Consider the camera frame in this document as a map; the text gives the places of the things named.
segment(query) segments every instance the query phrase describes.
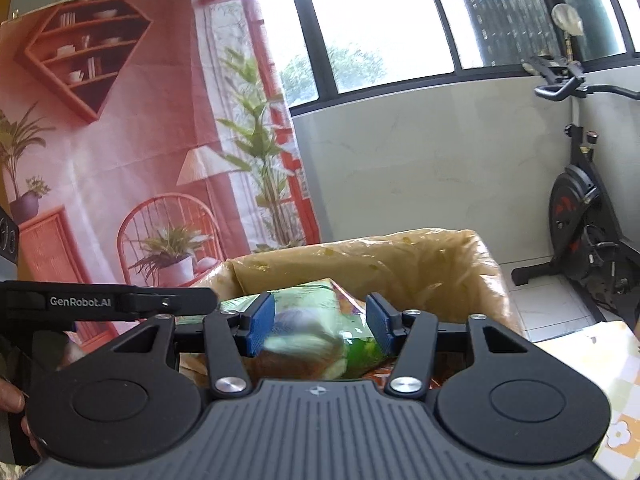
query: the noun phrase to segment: shelf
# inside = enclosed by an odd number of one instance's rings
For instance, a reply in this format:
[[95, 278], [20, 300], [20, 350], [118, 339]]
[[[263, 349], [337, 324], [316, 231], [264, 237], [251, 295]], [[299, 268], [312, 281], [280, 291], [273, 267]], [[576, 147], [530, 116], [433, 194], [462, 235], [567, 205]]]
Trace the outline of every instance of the shelf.
[[50, 38], [65, 34], [66, 32], [73, 32], [75, 30], [81, 30], [87, 27], [97, 27], [99, 25], [107, 25], [109, 23], [117, 23], [124, 21], [143, 20], [143, 17], [139, 14], [129, 14], [127, 16], [114, 16], [113, 18], [103, 18], [102, 20], [87, 20], [86, 22], [75, 23], [74, 25], [67, 25], [66, 27], [56, 27], [51, 30], [46, 30], [40, 34], [40, 38]]
[[[66, 27], [57, 26], [61, 12], [73, 10], [76, 16], [89, 17], [99, 10], [112, 8], [118, 10], [119, 16], [90, 19]], [[16, 61], [78, 117], [87, 123], [97, 121], [107, 105], [114, 82], [135, 54], [151, 26], [151, 20], [127, 0], [76, 0], [58, 4], [43, 14], [41, 22], [34, 26], [25, 39], [24, 46], [16, 52]], [[122, 37], [126, 40], [114, 44], [96, 44], [56, 56], [57, 47], [78, 44], [83, 34], [90, 34], [94, 41]], [[87, 68], [86, 60], [91, 56], [100, 58], [103, 69], [109, 72], [92, 79], [68, 83], [68, 72], [82, 66]]]
[[112, 49], [112, 48], [120, 48], [120, 47], [123, 47], [123, 46], [133, 46], [137, 42], [138, 42], [137, 40], [131, 40], [131, 41], [121, 41], [119, 43], [113, 43], [113, 44], [107, 44], [107, 45], [91, 46], [91, 47], [86, 48], [84, 50], [76, 50], [75, 52], [71, 52], [69, 54], [63, 54], [62, 56], [50, 57], [49, 59], [45, 59], [42, 62], [42, 64], [51, 65], [51, 64], [57, 63], [59, 61], [74, 59], [76, 57], [84, 57], [84, 56], [88, 56], [89, 54], [93, 54], [95, 52], [103, 52], [105, 50], [109, 50], [109, 49]]
[[98, 81], [104, 81], [105, 79], [111, 79], [112, 77], [116, 77], [118, 75], [117, 72], [109, 72], [108, 74], [102, 74], [94, 77], [93, 79], [85, 79], [84, 81], [79, 81], [77, 83], [71, 83], [69, 88], [75, 89], [81, 86], [90, 85], [92, 83], [97, 83]]
[[70, 10], [74, 10], [74, 9], [85, 9], [87, 7], [91, 7], [91, 6], [97, 6], [100, 4], [108, 4], [108, 3], [119, 3], [122, 0], [80, 0], [79, 2], [73, 2], [70, 4], [63, 4], [60, 7], [60, 11], [62, 12], [69, 12]]

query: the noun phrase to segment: lamp shade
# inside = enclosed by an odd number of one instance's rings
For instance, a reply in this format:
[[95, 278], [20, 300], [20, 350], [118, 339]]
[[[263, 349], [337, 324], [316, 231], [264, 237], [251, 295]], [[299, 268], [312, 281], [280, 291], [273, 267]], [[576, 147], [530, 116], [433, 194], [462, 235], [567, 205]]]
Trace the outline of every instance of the lamp shade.
[[203, 180], [220, 173], [229, 173], [237, 170], [237, 166], [225, 160], [210, 146], [198, 146], [187, 152], [176, 184], [181, 186], [182, 184]]

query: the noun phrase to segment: human hand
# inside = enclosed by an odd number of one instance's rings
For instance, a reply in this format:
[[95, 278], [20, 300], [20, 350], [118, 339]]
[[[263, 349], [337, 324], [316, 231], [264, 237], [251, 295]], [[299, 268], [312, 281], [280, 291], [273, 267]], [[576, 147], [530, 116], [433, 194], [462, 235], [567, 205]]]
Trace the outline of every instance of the human hand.
[[[65, 346], [64, 354], [62, 355], [62, 359], [60, 361], [60, 364], [56, 368], [56, 370], [61, 370], [62, 368], [65, 368], [65, 367], [69, 366], [70, 364], [74, 363], [75, 361], [78, 361], [82, 357], [84, 357], [84, 351], [82, 351], [82, 349], [76, 343], [74, 343], [74, 342], [72, 342], [70, 340], [70, 341], [68, 341], [68, 343]], [[24, 394], [20, 390], [18, 390], [18, 388], [13, 386], [12, 384], [10, 384], [10, 386], [13, 387], [15, 390], [17, 390], [21, 394], [21, 396], [22, 396], [22, 407], [24, 407]], [[33, 434], [31, 433], [31, 430], [29, 428], [29, 423], [27, 421], [27, 417], [24, 416], [22, 418], [22, 421], [20, 422], [20, 427], [24, 431], [24, 434], [29, 437], [29, 443], [31, 444], [31, 447], [33, 447], [33, 449], [36, 450], [36, 452], [38, 454], [40, 454], [40, 450], [38, 449], [37, 441], [34, 438]]]
[[5, 379], [0, 379], [0, 411], [20, 413], [24, 409], [24, 394]]

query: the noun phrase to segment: exercise bike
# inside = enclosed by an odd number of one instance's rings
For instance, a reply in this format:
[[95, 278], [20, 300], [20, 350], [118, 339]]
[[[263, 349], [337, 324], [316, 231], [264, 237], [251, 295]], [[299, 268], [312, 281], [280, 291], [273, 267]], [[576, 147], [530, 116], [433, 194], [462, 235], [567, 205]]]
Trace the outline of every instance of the exercise bike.
[[580, 125], [578, 99], [606, 92], [640, 100], [640, 92], [585, 83], [580, 63], [572, 60], [571, 50], [571, 36], [583, 35], [582, 21], [567, 4], [556, 6], [552, 17], [564, 31], [568, 59], [535, 56], [524, 68], [548, 83], [534, 90], [538, 97], [555, 102], [571, 99], [572, 123], [564, 129], [571, 139], [570, 163], [556, 178], [549, 199], [553, 257], [544, 264], [513, 269], [511, 279], [515, 285], [525, 285], [531, 278], [564, 274], [596, 321], [604, 320], [597, 308], [600, 306], [620, 316], [633, 329], [640, 304], [640, 248], [622, 234], [593, 160], [598, 135], [585, 134]]

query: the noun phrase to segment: bowl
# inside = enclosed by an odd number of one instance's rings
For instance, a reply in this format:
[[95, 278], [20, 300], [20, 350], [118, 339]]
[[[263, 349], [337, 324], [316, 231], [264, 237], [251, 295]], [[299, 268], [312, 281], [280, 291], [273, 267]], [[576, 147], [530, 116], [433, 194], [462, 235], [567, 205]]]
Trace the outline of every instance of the bowl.
[[116, 43], [120, 43], [122, 38], [106, 38], [100, 42], [101, 45], [113, 45]]
[[107, 18], [114, 18], [118, 13], [118, 9], [107, 9], [94, 12], [94, 18], [98, 20], [106, 20]]

